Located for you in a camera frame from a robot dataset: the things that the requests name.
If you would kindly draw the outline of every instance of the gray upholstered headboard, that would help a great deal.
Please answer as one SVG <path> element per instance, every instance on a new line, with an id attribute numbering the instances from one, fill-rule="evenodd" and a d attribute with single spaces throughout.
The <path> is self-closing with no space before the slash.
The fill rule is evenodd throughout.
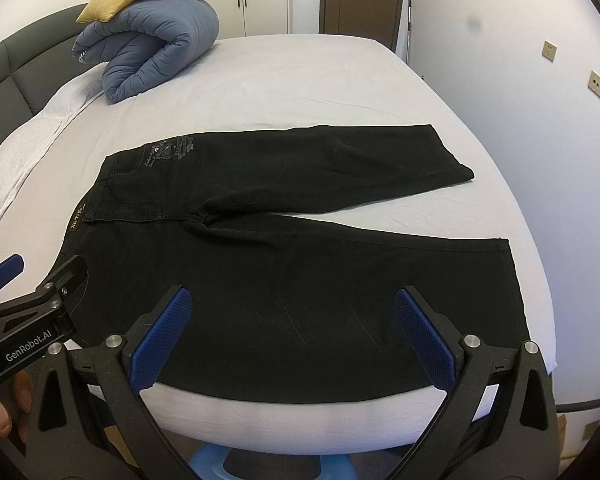
<path id="1" fill-rule="evenodd" d="M 0 144 L 37 114 L 66 82 L 86 72 L 71 57 L 84 5 L 60 10 L 0 42 Z"/>

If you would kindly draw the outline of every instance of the electrical outlet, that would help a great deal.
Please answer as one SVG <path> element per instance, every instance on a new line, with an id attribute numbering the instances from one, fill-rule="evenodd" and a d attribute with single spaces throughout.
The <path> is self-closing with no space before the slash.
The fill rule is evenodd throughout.
<path id="1" fill-rule="evenodd" d="M 589 84 L 587 86 L 591 89 L 591 91 L 600 97 L 600 76 L 591 71 L 591 76 L 589 76 Z"/>
<path id="2" fill-rule="evenodd" d="M 544 42 L 544 47 L 542 48 L 542 55 L 547 58 L 549 61 L 554 62 L 555 59 L 555 51 L 558 49 L 554 44 L 549 43 L 548 41 Z"/>

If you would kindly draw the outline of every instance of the rolled blue comforter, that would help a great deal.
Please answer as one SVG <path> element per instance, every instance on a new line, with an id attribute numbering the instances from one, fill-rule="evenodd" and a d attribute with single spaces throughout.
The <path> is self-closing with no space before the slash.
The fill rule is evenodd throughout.
<path id="1" fill-rule="evenodd" d="M 83 63 L 108 62 L 102 85 L 117 103 L 168 81 L 202 56 L 218 32 L 218 16 L 205 0 L 143 0 L 109 22 L 87 25 L 72 54 Z"/>

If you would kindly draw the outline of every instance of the black pants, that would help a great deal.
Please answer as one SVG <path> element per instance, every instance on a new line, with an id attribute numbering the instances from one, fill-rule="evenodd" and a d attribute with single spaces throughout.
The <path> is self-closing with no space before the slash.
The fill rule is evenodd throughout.
<path id="1" fill-rule="evenodd" d="M 272 212 L 327 212 L 472 177 L 431 126 L 197 134 L 109 156 L 56 262 L 81 254 L 88 264 L 76 339 L 124 333 L 178 284 L 194 315 L 165 384 L 269 402 L 426 386 L 394 322 L 395 293 L 415 285 L 461 333 L 516 348 L 528 332 L 508 242 Z"/>

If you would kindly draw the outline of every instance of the white bed sheet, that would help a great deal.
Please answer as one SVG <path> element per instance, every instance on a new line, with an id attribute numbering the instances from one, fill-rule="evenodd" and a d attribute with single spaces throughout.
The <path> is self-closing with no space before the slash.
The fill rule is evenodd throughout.
<path id="1" fill-rule="evenodd" d="M 17 252 L 26 263 L 24 274 L 0 292 L 0 301 L 32 291 L 48 273 L 75 204 L 111 153 L 191 132 L 429 123 L 446 148 L 474 170 L 471 182 L 302 216 L 405 234 L 508 238 L 529 331 L 552 371 L 549 288 L 509 187 L 480 142 L 422 80 L 383 46 L 360 38 L 219 41 L 158 88 L 116 105 L 95 99 L 50 146 L 0 221 L 0 261 Z M 485 394 L 476 417 L 489 411 L 493 394 L 493 389 Z M 362 452 L 414 442 L 443 397 L 430 387 L 365 402 L 288 405 L 215 399 L 162 384 L 142 393 L 167 430 L 289 454 Z"/>

